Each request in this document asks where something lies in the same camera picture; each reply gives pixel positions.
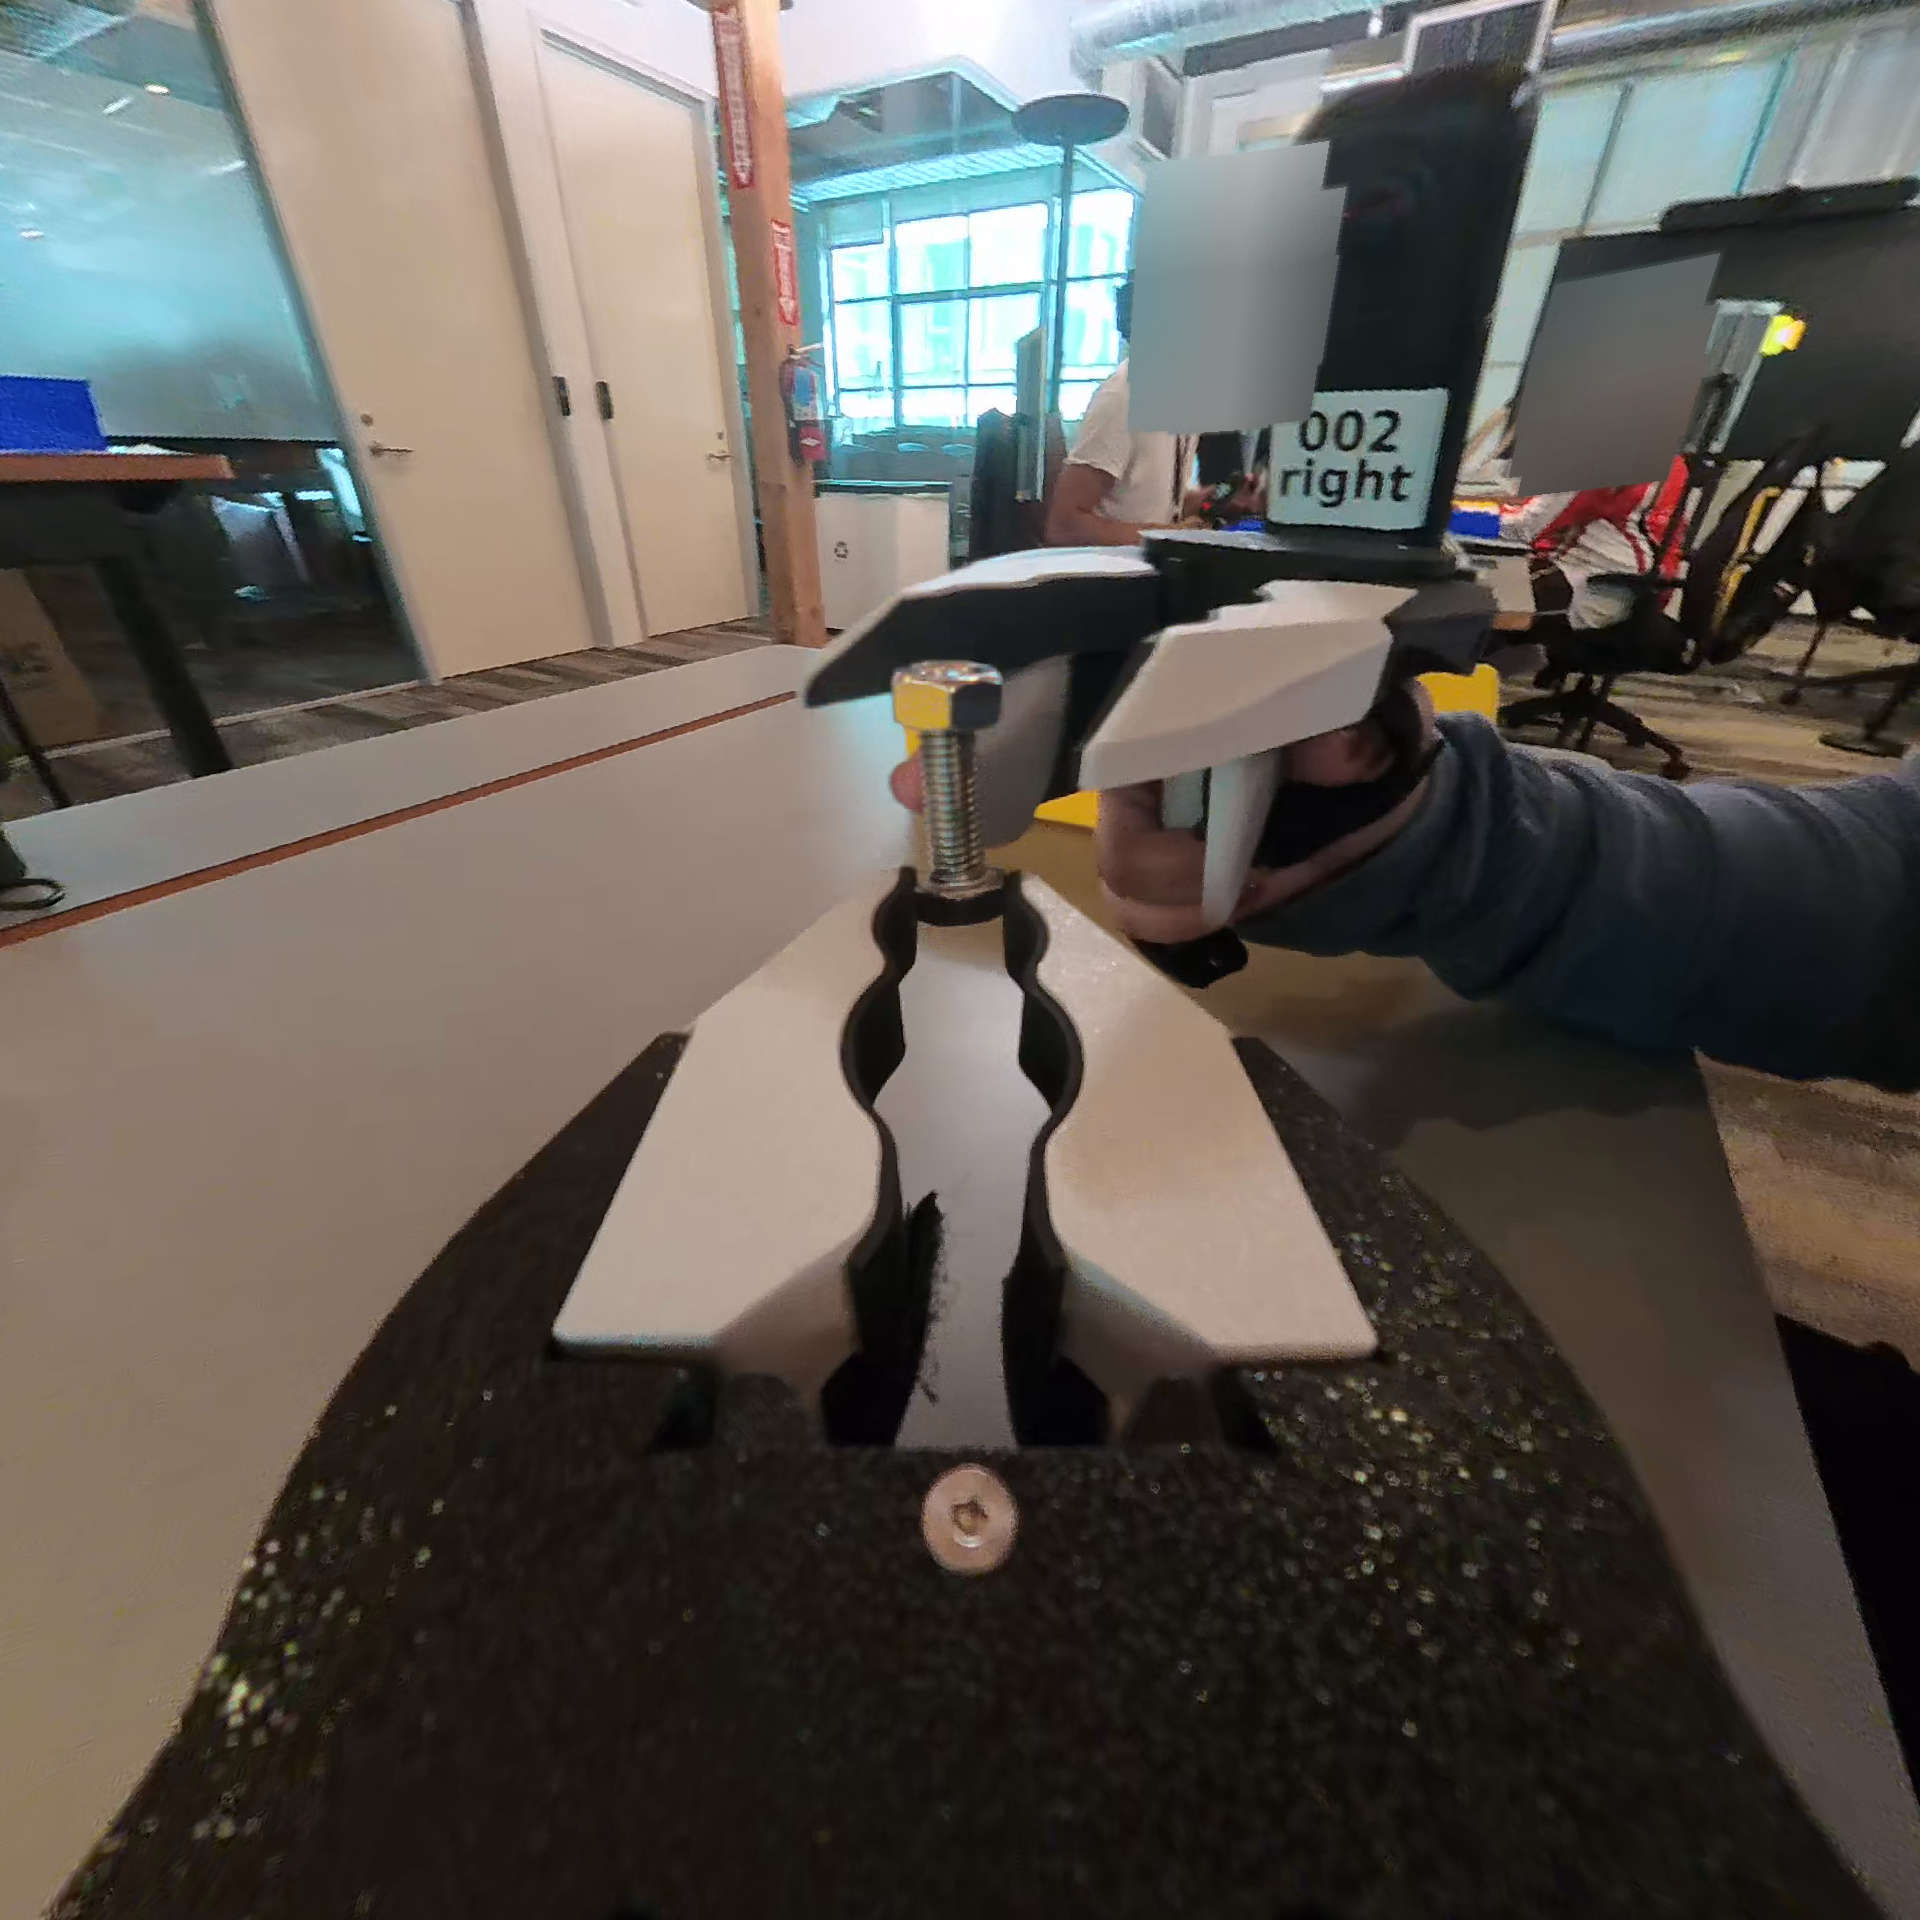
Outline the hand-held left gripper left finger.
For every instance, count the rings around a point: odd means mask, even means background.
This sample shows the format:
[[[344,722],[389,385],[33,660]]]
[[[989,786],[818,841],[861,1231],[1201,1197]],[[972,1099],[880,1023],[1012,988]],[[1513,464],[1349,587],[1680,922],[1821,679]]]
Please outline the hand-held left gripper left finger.
[[[563,1356],[769,1377],[835,1444],[897,1443],[921,1258],[879,1098],[919,933],[900,868],[698,1017],[551,1328]]]

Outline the dark wood desk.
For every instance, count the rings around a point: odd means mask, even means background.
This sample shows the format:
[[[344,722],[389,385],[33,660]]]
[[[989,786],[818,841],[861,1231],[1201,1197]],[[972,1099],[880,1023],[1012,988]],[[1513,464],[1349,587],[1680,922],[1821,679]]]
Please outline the dark wood desk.
[[[229,722],[323,697],[389,639],[373,544],[315,449],[4,455],[4,569],[24,572],[100,712],[114,695],[187,778],[236,769]],[[80,800],[13,709],[4,740],[55,807]]]

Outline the white recycling cabinet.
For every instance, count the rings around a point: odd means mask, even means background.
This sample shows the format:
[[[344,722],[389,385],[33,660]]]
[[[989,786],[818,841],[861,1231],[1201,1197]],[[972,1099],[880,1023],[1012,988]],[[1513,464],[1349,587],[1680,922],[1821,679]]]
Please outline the white recycling cabinet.
[[[952,485],[823,482],[815,498],[828,634],[952,568]]]

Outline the person's right hand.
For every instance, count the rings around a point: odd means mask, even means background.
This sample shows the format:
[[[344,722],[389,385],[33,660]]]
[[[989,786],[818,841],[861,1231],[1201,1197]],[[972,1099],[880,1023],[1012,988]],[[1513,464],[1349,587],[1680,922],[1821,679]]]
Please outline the person's right hand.
[[[1397,767],[1397,745],[1379,717],[1285,747],[1276,802],[1311,786],[1371,785]],[[1386,849],[1421,810],[1427,783],[1392,810],[1285,868],[1253,867],[1237,896],[1234,925],[1259,922],[1331,884]],[[1099,891],[1116,929],[1133,941],[1186,945],[1216,923],[1204,913],[1204,847],[1162,824],[1162,793],[1137,785],[1103,793],[1096,825]]]

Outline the person's right forearm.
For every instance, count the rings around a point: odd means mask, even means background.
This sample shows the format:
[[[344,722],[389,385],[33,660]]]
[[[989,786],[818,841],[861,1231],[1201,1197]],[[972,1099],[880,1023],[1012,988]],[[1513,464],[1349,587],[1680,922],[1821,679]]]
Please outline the person's right forearm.
[[[1405,955],[1637,1050],[1917,1090],[1917,764],[1831,785],[1671,785],[1439,720],[1380,851],[1244,923]]]

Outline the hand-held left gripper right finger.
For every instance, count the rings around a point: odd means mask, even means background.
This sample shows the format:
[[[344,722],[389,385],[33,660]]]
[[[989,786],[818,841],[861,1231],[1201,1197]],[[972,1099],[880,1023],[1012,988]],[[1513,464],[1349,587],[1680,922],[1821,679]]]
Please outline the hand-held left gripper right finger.
[[[1231,1029],[1043,881],[1009,877],[1001,935],[1047,1105],[1001,1291],[1015,1443],[1098,1447],[1163,1384],[1376,1356]]]

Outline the black office chair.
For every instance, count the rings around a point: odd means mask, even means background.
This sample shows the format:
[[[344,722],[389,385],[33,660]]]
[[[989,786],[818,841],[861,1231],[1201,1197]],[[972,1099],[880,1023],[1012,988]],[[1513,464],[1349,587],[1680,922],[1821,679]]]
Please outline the black office chair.
[[[1663,572],[1633,584],[1639,592],[1633,617],[1608,632],[1547,636],[1530,620],[1527,636],[1543,666],[1530,697],[1499,707],[1499,729],[1553,727],[1557,751],[1587,751],[1599,732],[1612,732],[1628,747],[1657,752],[1667,779],[1683,779],[1689,764],[1680,745],[1623,709],[1617,684],[1687,679],[1706,666],[1728,666],[1809,592],[1831,530],[1821,440],[1821,428],[1791,436],[1722,513],[1713,504],[1724,459],[1680,455],[1689,459],[1687,507],[1671,528]]]

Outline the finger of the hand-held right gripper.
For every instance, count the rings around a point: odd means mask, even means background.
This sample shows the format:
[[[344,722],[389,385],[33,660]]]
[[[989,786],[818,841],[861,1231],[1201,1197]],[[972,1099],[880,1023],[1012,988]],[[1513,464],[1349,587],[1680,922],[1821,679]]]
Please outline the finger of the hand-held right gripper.
[[[1375,705],[1410,587],[1272,584],[1153,639],[1079,752],[1085,792],[1207,775],[1207,821],[1259,824],[1280,752]]]
[[[977,793],[986,847],[1005,849],[1043,802],[1079,788],[1081,751],[1167,615],[1169,591],[1141,546],[1026,549],[897,592],[823,650],[802,703],[885,697],[921,664],[1000,671]]]

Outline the cardboard box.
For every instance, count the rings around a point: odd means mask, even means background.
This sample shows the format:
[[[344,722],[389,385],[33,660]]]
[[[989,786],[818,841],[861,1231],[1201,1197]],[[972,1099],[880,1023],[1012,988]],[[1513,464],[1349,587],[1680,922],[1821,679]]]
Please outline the cardboard box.
[[[28,577],[3,572],[3,682],[43,751],[100,735],[104,712]]]

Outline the steel hex bolt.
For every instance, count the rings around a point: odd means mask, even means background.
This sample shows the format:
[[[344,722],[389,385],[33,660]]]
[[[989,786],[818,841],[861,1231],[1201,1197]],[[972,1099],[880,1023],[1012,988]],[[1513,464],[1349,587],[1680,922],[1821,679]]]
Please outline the steel hex bolt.
[[[893,672],[893,714],[921,769],[924,881],[938,890],[987,883],[977,800],[977,740],[1001,720],[1001,672],[967,660],[924,660]]]

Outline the white door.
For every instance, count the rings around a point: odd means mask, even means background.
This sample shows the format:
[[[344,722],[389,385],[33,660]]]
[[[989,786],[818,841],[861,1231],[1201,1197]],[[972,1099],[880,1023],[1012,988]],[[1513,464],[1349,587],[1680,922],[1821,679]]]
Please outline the white door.
[[[755,578],[704,114],[560,33],[541,31],[538,60],[641,632],[661,643],[727,626],[753,612]]]
[[[464,10],[205,11],[426,674],[588,650],[553,391]]]

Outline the silver ventilation duct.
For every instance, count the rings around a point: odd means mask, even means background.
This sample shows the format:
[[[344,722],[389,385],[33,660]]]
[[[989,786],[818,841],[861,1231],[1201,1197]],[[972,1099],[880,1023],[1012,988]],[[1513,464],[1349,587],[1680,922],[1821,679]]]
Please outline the silver ventilation duct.
[[[1143,58],[1171,60],[1185,79],[1328,53],[1380,48],[1376,67],[1410,60],[1413,20],[1443,5],[1371,3],[1141,3],[1081,7],[1073,17],[1073,69],[1098,79]],[[1913,3],[1618,3],[1541,5],[1536,65],[1573,67],[1740,37],[1781,37],[1834,20],[1916,11]]]

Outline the black high back chair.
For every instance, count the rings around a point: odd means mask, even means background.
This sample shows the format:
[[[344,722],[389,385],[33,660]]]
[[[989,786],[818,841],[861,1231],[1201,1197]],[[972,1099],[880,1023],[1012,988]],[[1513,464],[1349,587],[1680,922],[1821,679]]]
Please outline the black high back chair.
[[[1045,544],[1040,423],[1029,411],[989,409],[975,425],[967,493],[967,563]]]

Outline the yellow plastic bin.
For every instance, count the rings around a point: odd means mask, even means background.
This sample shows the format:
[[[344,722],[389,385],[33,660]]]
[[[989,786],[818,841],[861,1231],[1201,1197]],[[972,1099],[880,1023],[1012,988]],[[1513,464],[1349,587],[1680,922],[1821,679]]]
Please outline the yellow plastic bin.
[[[1420,676],[1420,684],[1427,687],[1435,714],[1475,714],[1491,722],[1498,717],[1501,679],[1492,664],[1480,664],[1468,674],[1429,672]],[[1092,831],[1098,824],[1098,793],[1073,792],[1071,796],[1045,800],[1035,807],[1035,821]]]

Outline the wooden column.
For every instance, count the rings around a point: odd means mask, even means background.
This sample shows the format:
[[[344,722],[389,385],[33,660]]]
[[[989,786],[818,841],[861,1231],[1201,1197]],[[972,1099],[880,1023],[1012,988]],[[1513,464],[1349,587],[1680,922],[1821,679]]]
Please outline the wooden column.
[[[789,221],[794,226],[794,177],[785,119],[785,61],[780,45],[781,7],[780,3],[711,3],[706,10],[711,37],[714,11],[719,10],[739,11],[753,88],[753,131],[756,148],[756,179],[753,193],[737,194],[730,188],[721,105],[719,151],[727,183],[739,325],[748,371],[762,572],[776,620],[776,636],[789,644],[818,650],[825,644],[825,604],[815,521],[815,468],[799,467],[789,457],[780,393],[780,367],[785,354],[791,348],[805,348],[805,340],[802,325],[799,330],[780,325],[769,233],[771,219]]]

